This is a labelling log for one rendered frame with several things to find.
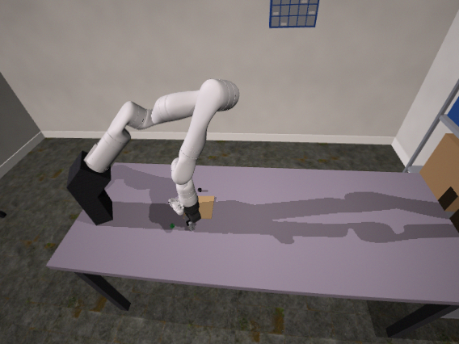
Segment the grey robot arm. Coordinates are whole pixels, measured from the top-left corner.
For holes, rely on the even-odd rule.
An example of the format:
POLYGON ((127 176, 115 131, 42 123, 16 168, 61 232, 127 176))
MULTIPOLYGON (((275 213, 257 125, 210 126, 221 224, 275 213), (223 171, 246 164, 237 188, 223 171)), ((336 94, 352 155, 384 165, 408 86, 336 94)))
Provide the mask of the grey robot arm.
POLYGON ((92 170, 104 173, 131 140, 130 133, 125 129, 126 125, 142 130, 192 116, 179 157, 171 163, 171 177, 176 183, 178 195, 188 199, 196 192, 192 175, 206 143, 210 120, 217 111, 233 108, 238 100, 239 90, 235 84, 213 78, 205 81, 200 90, 176 92, 160 97, 154 104, 154 109, 145 109, 128 101, 84 161, 92 170))

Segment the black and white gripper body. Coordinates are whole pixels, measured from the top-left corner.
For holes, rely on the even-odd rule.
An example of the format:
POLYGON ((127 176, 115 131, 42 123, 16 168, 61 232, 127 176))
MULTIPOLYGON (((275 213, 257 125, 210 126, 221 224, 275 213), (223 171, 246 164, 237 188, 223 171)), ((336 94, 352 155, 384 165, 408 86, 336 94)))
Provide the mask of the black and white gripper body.
POLYGON ((198 200, 199 198, 195 192, 195 194, 188 199, 183 199, 181 197, 179 197, 179 199, 170 198, 169 204, 173 207, 177 214, 182 215, 185 212, 190 221, 192 223, 196 223, 201 219, 198 200))

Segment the tan flat mat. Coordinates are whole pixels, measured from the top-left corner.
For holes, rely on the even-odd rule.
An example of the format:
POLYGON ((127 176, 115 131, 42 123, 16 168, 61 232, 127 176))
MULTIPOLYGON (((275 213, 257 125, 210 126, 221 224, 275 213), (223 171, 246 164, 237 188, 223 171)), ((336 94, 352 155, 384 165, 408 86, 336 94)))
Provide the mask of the tan flat mat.
POLYGON ((212 219, 214 197, 215 196, 198 196, 201 219, 212 219))

